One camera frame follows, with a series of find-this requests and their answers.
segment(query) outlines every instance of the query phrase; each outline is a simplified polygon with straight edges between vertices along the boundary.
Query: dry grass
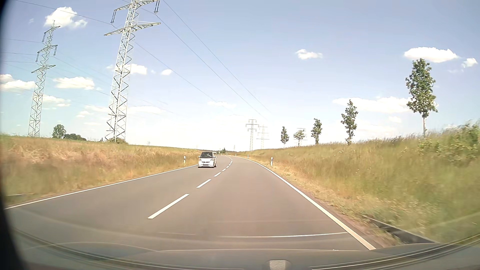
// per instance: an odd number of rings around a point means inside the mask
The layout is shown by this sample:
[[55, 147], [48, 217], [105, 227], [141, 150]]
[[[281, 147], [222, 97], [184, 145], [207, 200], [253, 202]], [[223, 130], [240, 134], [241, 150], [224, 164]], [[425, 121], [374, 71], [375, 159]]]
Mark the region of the dry grass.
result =
[[194, 165], [199, 155], [193, 149], [7, 135], [0, 135], [0, 145], [7, 205]]
[[459, 128], [426, 141], [377, 139], [239, 156], [268, 166], [274, 157], [274, 171], [352, 217], [369, 215], [450, 242], [480, 233], [479, 136], [478, 127]]

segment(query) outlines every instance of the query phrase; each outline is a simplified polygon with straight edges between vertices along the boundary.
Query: tree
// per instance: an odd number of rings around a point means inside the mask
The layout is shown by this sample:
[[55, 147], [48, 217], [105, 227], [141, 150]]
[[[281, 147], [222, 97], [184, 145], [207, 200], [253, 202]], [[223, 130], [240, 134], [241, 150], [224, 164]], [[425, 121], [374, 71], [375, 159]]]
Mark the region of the tree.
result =
[[86, 141], [87, 139], [83, 138], [82, 136], [80, 136], [80, 134], [75, 134], [75, 133], [72, 133], [72, 134], [65, 134], [63, 136], [64, 139], [69, 139], [69, 140], [78, 140], [78, 141]]
[[429, 116], [430, 111], [438, 112], [435, 107], [435, 98], [433, 94], [433, 84], [435, 80], [430, 76], [430, 63], [420, 58], [412, 61], [412, 73], [405, 78], [407, 81], [408, 92], [412, 95], [407, 106], [413, 112], [419, 112], [423, 121], [423, 137], [425, 138], [425, 119]]
[[67, 133], [67, 131], [65, 130], [65, 127], [61, 124], [58, 124], [53, 127], [52, 137], [57, 139], [62, 139], [65, 133]]
[[322, 134], [322, 122], [320, 120], [314, 118], [315, 123], [313, 123], [313, 129], [312, 129], [312, 137], [315, 138], [315, 144], [318, 144], [318, 136]]
[[303, 140], [303, 138], [305, 138], [305, 134], [303, 133], [303, 129], [300, 129], [297, 132], [295, 132], [293, 137], [299, 141], [298, 145], [300, 146], [300, 141]]
[[353, 105], [352, 100], [348, 100], [348, 106], [345, 108], [345, 114], [342, 113], [343, 120], [340, 121], [345, 125], [347, 129], [348, 137], [345, 139], [348, 145], [352, 144], [353, 131], [357, 129], [357, 124], [355, 124], [355, 117], [357, 117], [357, 107]]
[[287, 129], [283, 126], [282, 133], [280, 135], [280, 141], [283, 143], [283, 148], [285, 148], [285, 144], [288, 142], [289, 136], [287, 134]]

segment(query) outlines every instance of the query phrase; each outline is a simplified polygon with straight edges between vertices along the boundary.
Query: steel lattice tower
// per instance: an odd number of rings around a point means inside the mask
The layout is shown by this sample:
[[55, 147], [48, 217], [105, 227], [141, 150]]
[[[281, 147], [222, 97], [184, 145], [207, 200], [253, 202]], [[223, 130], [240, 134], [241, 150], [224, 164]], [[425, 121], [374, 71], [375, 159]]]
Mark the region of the steel lattice tower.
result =
[[262, 134], [261, 138], [257, 138], [257, 140], [262, 140], [261, 144], [260, 144], [260, 149], [263, 149], [264, 148], [264, 141], [265, 140], [268, 140], [268, 139], [265, 139], [265, 134], [268, 134], [268, 132], [265, 132], [265, 128], [267, 126], [259, 126], [259, 128], [262, 128], [262, 132], [259, 132], [258, 134]]
[[105, 36], [112, 34], [121, 34], [120, 48], [117, 55], [117, 62], [115, 63], [112, 90], [108, 106], [110, 119], [107, 121], [108, 129], [107, 135], [105, 136], [106, 140], [113, 139], [115, 142], [117, 141], [117, 138], [125, 140], [128, 96], [128, 84], [125, 80], [131, 71], [130, 62], [132, 61], [132, 58], [129, 56], [129, 52], [133, 49], [133, 39], [135, 38], [135, 35], [133, 33], [137, 30], [160, 24], [137, 24], [137, 10], [141, 6], [153, 2], [156, 2], [154, 13], [157, 13], [158, 6], [160, 4], [159, 0], [132, 0], [130, 4], [115, 9], [113, 11], [111, 23], [114, 22], [115, 14], [117, 11], [128, 9], [125, 26], [121, 29], [117, 29], [115, 31], [105, 34]]
[[30, 137], [39, 137], [40, 136], [40, 119], [42, 116], [42, 101], [43, 101], [43, 88], [45, 86], [45, 77], [47, 76], [47, 69], [54, 67], [55, 65], [48, 65], [48, 57], [50, 55], [50, 50], [55, 49], [53, 51], [53, 55], [57, 52], [57, 45], [52, 45], [52, 38], [53, 38], [53, 31], [60, 26], [55, 26], [55, 21], [53, 22], [52, 26], [49, 30], [43, 33], [42, 42], [45, 42], [45, 47], [39, 50], [36, 53], [36, 60], [38, 61], [38, 57], [40, 53], [42, 53], [42, 60], [40, 60], [40, 67], [32, 71], [32, 73], [36, 73], [36, 81], [35, 81], [35, 91], [33, 92], [32, 98], [32, 109], [30, 111], [30, 121], [28, 123], [28, 135]]
[[256, 123], [257, 123], [257, 120], [249, 119], [248, 124], [245, 124], [245, 126], [250, 126], [250, 128], [247, 129], [247, 130], [250, 130], [250, 151], [253, 151], [253, 131], [255, 130], [255, 132], [257, 132], [257, 129], [253, 128], [253, 126], [258, 125]]

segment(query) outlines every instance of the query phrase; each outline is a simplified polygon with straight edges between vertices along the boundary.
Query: curved road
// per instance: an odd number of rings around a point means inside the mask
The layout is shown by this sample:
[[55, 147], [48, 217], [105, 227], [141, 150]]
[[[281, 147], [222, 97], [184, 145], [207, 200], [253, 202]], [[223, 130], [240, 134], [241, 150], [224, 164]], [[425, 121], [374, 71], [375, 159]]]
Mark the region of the curved road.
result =
[[[10, 207], [7, 214], [15, 229], [55, 244], [152, 250], [376, 245], [265, 167], [230, 156], [219, 156], [217, 168], [178, 169]], [[32, 245], [18, 243], [20, 250]]]

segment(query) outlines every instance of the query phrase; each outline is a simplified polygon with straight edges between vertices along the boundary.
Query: field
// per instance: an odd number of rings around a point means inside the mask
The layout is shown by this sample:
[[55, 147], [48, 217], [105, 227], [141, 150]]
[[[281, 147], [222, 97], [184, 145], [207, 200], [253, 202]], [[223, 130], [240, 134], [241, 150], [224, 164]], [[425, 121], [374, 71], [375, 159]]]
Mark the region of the field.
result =
[[356, 219], [368, 215], [440, 242], [480, 233], [480, 129], [425, 140], [376, 139], [264, 149], [239, 156], [267, 167]]
[[200, 154], [173, 147], [8, 135], [0, 135], [0, 147], [6, 205], [194, 165]]

